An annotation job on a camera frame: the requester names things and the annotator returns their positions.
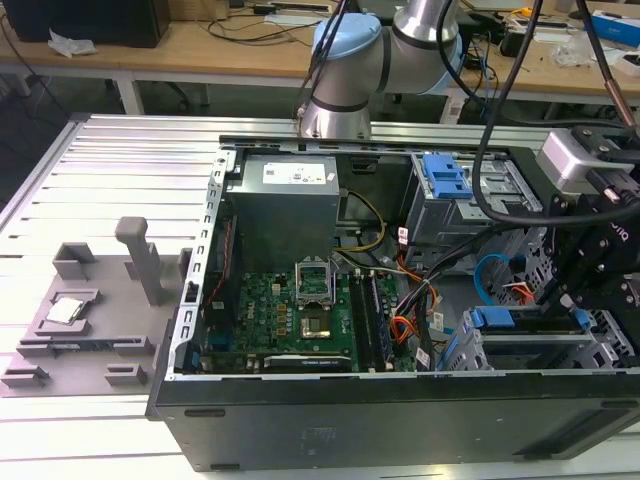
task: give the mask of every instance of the blue plastic tab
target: blue plastic tab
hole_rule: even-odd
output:
[[[436,198],[472,198],[464,170],[451,155],[425,153],[422,158],[424,174],[431,182]]]
[[[511,312],[506,307],[476,307],[471,311],[471,319],[476,328],[516,326]]]
[[[471,310],[471,321],[473,322],[473,326],[476,328],[484,327],[484,317],[476,308],[475,310]]]
[[[580,309],[574,310],[573,316],[578,321],[578,323],[580,324],[583,330],[589,329],[589,327],[591,326],[591,318],[589,317],[589,314],[585,310],[580,310]]]

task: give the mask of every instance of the computer case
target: computer case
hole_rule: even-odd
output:
[[[9,23],[23,42],[58,35],[95,43],[155,47],[169,27],[168,0],[5,0]]]

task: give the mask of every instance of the sticker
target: sticker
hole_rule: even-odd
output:
[[[422,366],[424,366],[427,369],[429,368],[429,365],[431,365],[431,359],[429,358],[429,354],[426,353],[421,348],[418,348],[418,351],[416,352],[416,360],[418,360],[422,364]]]
[[[400,245],[409,245],[409,229],[405,227],[398,228],[398,243]]]
[[[262,182],[271,185],[326,185],[322,163],[267,163]]]
[[[63,343],[61,345],[53,345],[56,350],[80,350],[80,345],[77,343]]]
[[[444,315],[440,312],[433,312],[433,329],[444,332]]]

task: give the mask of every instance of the black cable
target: black cable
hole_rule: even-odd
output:
[[[445,253],[440,255],[440,257],[438,257],[438,259],[427,268],[425,278],[432,278],[435,275],[443,272],[445,269],[453,267],[462,258],[466,257],[467,255],[471,255],[475,251],[479,250],[479,248],[484,245],[491,237],[506,233],[510,230],[517,230],[519,228],[521,227],[504,224],[490,225],[486,227],[484,230],[478,232],[473,236],[470,236],[466,240],[451,247]],[[428,285],[429,284],[427,282],[423,282],[422,284],[420,284],[411,293],[411,295],[407,297],[408,301],[406,305],[403,304],[404,302],[401,302],[401,304],[398,305],[397,314],[406,316],[411,311],[411,308],[413,308],[416,302],[420,299],[422,293],[427,289]]]
[[[264,22],[258,22],[255,23],[253,25],[259,25],[261,23]],[[232,37],[227,37],[225,35],[219,35],[215,32],[211,31],[211,27],[213,27],[214,25],[219,23],[217,21],[213,21],[209,24],[209,26],[207,27],[207,31],[209,32],[209,35],[216,37],[216,38],[220,38],[222,40],[228,40],[230,42],[240,42],[240,43],[254,43],[254,42],[261,42],[264,40],[273,40],[274,38],[272,37],[277,37],[278,35],[282,35],[283,33],[289,33],[289,32],[293,32],[294,30],[300,30],[301,28],[309,28],[309,27],[313,27],[314,25],[317,25],[318,23],[313,23],[311,25],[298,25],[296,27],[291,27],[291,28],[286,28],[286,29],[282,29],[280,32],[273,32],[273,33],[268,33],[266,35],[260,35],[259,37],[249,37],[249,38],[232,38]]]
[[[428,367],[426,367],[420,360],[416,361],[416,370],[419,372],[433,372],[436,369],[436,355],[433,348],[433,340],[429,334],[429,320],[427,319],[428,292],[429,291],[427,290],[427,292],[420,297],[416,306],[416,323],[418,325],[418,334],[420,335],[420,348],[423,352],[429,355]]]
[[[29,108],[27,107],[27,105],[25,104],[25,99],[24,97],[21,97],[20,95],[17,94],[17,92],[15,92],[9,82],[7,81],[7,79],[5,78],[4,75],[0,75],[0,79],[2,79],[2,83],[4,84],[4,86],[9,90],[9,92],[11,94],[13,94],[12,96],[18,101],[18,103],[20,103],[20,107],[22,108],[22,111],[24,113],[24,116],[27,117],[29,120],[31,120],[32,122],[42,122],[46,125],[48,125],[49,127],[53,128],[56,132],[59,132],[60,130],[62,130],[61,126],[56,125],[55,123],[53,123],[51,120],[48,120],[46,118],[43,117],[38,117],[37,115],[32,115],[29,112]]]
[[[0,29],[2,29],[2,34],[4,35],[4,38],[7,40],[7,43],[9,44],[9,47],[11,47],[11,50],[13,50],[13,53],[16,55],[16,57],[18,57],[18,60],[20,60],[20,62],[22,62],[22,64],[27,67],[27,69],[29,70],[29,72],[31,72],[31,75],[33,75],[36,80],[38,80],[38,83],[40,83],[40,85],[42,85],[42,88],[45,89],[45,91],[47,92],[47,94],[51,97],[51,100],[53,100],[53,103],[56,104],[56,106],[60,109],[61,112],[64,113],[65,117],[67,117],[67,119],[69,118],[69,112],[67,112],[67,109],[64,108],[62,106],[62,104],[58,101],[58,99],[56,98],[56,96],[51,93],[51,90],[49,90],[49,87],[47,87],[46,83],[44,83],[42,81],[42,78],[40,78],[40,75],[38,75],[33,68],[31,68],[31,65],[29,65],[27,63],[27,61],[22,57],[22,55],[20,55],[20,52],[18,52],[18,49],[15,47],[15,45],[13,44],[13,42],[11,41],[11,38],[9,38],[9,35],[7,35],[7,30],[4,28],[4,20],[5,18],[7,18],[7,14],[3,14],[2,17],[0,17]]]
[[[340,29],[340,24],[342,23],[342,19],[344,18],[344,14],[345,14],[345,12],[347,10],[347,1],[348,0],[343,0],[343,2],[340,4],[340,13],[338,13],[338,19],[336,20],[335,27],[333,27],[333,30],[331,31],[331,34],[327,38],[327,45],[324,48],[323,57],[320,59],[320,65],[318,66],[318,71],[316,73],[316,78],[314,79],[313,84],[311,85],[311,92],[309,93],[309,98],[313,98],[313,94],[315,93],[316,88],[318,87],[318,84],[320,83],[320,77],[322,76],[322,71],[324,70],[324,66],[325,66],[325,64],[327,62],[327,58],[329,57],[329,53],[331,52],[331,47],[333,46],[333,41],[336,38],[338,30]]]
[[[332,13],[331,17],[329,18],[329,20],[327,20],[327,24],[325,25],[324,31],[322,32],[322,36],[320,37],[320,40],[318,41],[318,43],[316,45],[316,48],[314,49],[313,53],[311,54],[311,62],[309,63],[309,70],[307,72],[307,76],[305,77],[304,81],[302,82],[302,85],[300,85],[300,88],[298,89],[298,93],[296,95],[295,101],[293,103],[293,107],[292,107],[292,111],[291,111],[291,118],[293,118],[293,119],[296,119],[298,117],[297,112],[298,112],[300,99],[302,98],[302,93],[304,92],[304,89],[306,88],[307,84],[309,83],[309,81],[313,77],[313,74],[316,72],[316,70],[319,69],[318,74],[316,75],[316,80],[313,83],[313,86],[312,86],[312,89],[311,89],[311,94],[309,95],[309,98],[311,98],[311,95],[313,95],[313,92],[315,91],[315,88],[317,87],[317,81],[320,78],[320,73],[321,73],[322,69],[324,68],[324,63],[325,63],[326,58],[327,58],[327,56],[329,54],[331,46],[333,45],[333,41],[334,41],[335,36],[336,36],[336,34],[338,32],[338,27],[340,26],[340,23],[342,22],[342,17],[344,16],[344,11],[347,8],[346,4],[347,4],[347,0],[340,0],[340,3],[338,4],[338,6],[333,10],[333,13]]]
[[[440,12],[440,16],[438,17],[438,22],[436,24],[436,43],[438,45],[438,53],[440,54],[440,60],[442,61],[445,69],[451,75],[451,78],[458,84],[458,86],[462,89],[462,91],[475,103],[477,103],[480,107],[484,108],[488,113],[491,113],[491,108],[487,105],[481,97],[475,94],[460,78],[460,75],[455,71],[451,62],[447,58],[447,52],[444,48],[444,41],[442,38],[442,31],[444,29],[444,20],[451,8],[451,4],[453,0],[446,0],[444,6],[442,7],[442,11]],[[504,120],[523,127],[571,127],[575,125],[582,126],[592,126],[592,127],[609,127],[609,128],[620,128],[624,125],[618,122],[610,122],[606,120],[597,120],[597,119],[568,119],[568,120],[517,120],[514,118],[507,117],[506,115],[500,115]]]
[[[11,145],[9,145],[6,142],[0,141],[0,147],[4,148],[5,150],[9,150],[10,152],[14,153],[15,155],[24,158],[25,160],[29,160],[30,162],[35,163],[35,160],[30,157],[29,155],[27,155],[26,153],[22,153],[21,151],[15,149],[14,147],[12,147]]]
[[[591,13],[589,13],[589,8],[584,0],[576,0],[576,5],[578,7],[578,11],[580,12],[580,19],[584,23],[584,29],[587,31],[587,36],[589,37],[589,43],[591,44],[591,48],[593,48],[593,53],[596,56],[596,61],[598,62],[598,67],[600,68],[600,73],[602,73],[602,78],[606,80],[613,80],[613,74],[611,73],[611,69],[609,68],[609,64],[607,63],[607,57],[604,55],[604,51],[602,50],[602,45],[600,44],[600,40],[598,39],[598,34],[593,26],[593,21],[591,20]]]
[[[520,225],[527,227],[584,227],[588,225],[600,225],[609,222],[619,221],[624,218],[640,215],[640,202],[633,203],[627,207],[624,207],[620,210],[612,210],[609,212],[601,212],[601,213],[592,213],[587,215],[576,215],[576,216],[566,216],[566,217],[545,217],[541,214],[532,214],[527,216],[515,216],[504,214],[501,212],[496,212],[491,208],[489,202],[487,202],[484,194],[482,193],[482,185],[480,182],[480,169],[482,165],[482,161],[484,159],[484,153],[487,150],[487,146],[489,144],[489,140],[491,138],[491,133],[496,125],[498,116],[500,115],[500,110],[504,107],[504,104],[507,101],[507,96],[509,95],[509,91],[515,82],[516,76],[518,75],[518,71],[522,66],[522,62],[524,61],[524,57],[527,54],[527,50],[531,41],[533,40],[533,35],[535,33],[535,26],[540,16],[540,9],[542,8],[543,0],[535,0],[533,4],[533,13],[531,15],[531,21],[527,26],[527,30],[525,31],[524,38],[522,40],[522,46],[520,47],[520,51],[513,62],[513,66],[511,71],[509,72],[509,76],[505,81],[505,84],[500,92],[500,96],[497,100],[497,105],[495,109],[491,112],[489,119],[487,120],[487,126],[482,134],[482,138],[480,140],[480,144],[478,146],[478,150],[476,151],[476,156],[473,161],[473,170],[471,174],[471,186],[473,190],[473,196],[482,210],[482,212],[489,217],[491,220],[496,222],[508,223],[511,225]],[[585,26],[590,25],[590,22],[585,22]]]

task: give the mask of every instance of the yellow cable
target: yellow cable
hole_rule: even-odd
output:
[[[354,197],[359,198],[362,201],[362,203],[364,203],[367,207],[369,207],[371,211],[376,215],[376,217],[378,217],[378,221],[380,222],[380,233],[378,234],[378,238],[373,243],[370,243],[369,245],[362,245],[362,246],[358,245],[356,247],[336,247],[334,248],[334,250],[336,252],[366,252],[367,250],[371,250],[372,248],[375,248],[382,243],[382,240],[384,240],[384,236],[387,232],[387,227],[384,223],[384,219],[382,218],[382,215],[380,215],[380,212],[378,212],[376,207],[374,207],[371,204],[371,202],[369,202],[369,200],[364,198],[358,192],[354,192],[353,190],[349,190],[348,193],[350,193]]]

